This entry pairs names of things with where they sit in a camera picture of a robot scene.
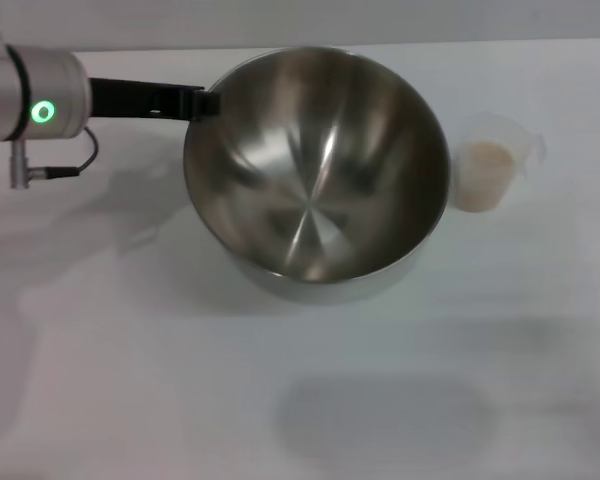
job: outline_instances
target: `plastic measuring cup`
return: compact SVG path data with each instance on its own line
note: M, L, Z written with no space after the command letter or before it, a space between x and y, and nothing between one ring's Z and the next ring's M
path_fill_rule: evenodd
M538 161L546 157L542 135L501 115L471 116L455 152L456 206L468 212L495 208L516 174L526 175L525 164L533 152Z

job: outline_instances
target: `stainless steel bowl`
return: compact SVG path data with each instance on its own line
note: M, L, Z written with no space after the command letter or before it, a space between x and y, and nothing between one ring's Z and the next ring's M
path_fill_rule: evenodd
M239 258L333 283L395 264L435 228L445 138L389 69L296 48L252 59L211 90L222 113L189 126L185 176L200 217Z

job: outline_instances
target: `liquid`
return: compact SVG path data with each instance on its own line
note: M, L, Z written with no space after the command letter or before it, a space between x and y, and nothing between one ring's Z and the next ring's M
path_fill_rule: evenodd
M509 151L492 142L463 147L456 165L456 206L467 212L495 208L516 174Z

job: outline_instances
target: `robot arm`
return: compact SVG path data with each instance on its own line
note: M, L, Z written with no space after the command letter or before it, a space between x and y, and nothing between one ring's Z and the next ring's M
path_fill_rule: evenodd
M26 140L75 137L90 117L201 121L219 109L218 94L202 87L89 78L72 53L11 46L0 33L0 141L12 142L12 188L49 178L29 168Z

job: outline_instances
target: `white tabletop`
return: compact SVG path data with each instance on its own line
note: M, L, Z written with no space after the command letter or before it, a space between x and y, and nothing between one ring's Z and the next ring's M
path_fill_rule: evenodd
M321 306L260 290L205 230L185 124L92 120L87 173L25 193L0 145L0 479L600 480L600 40L351 49L451 142L495 112L547 161L493 212L449 209L393 288ZM80 58L210 86L261 51Z

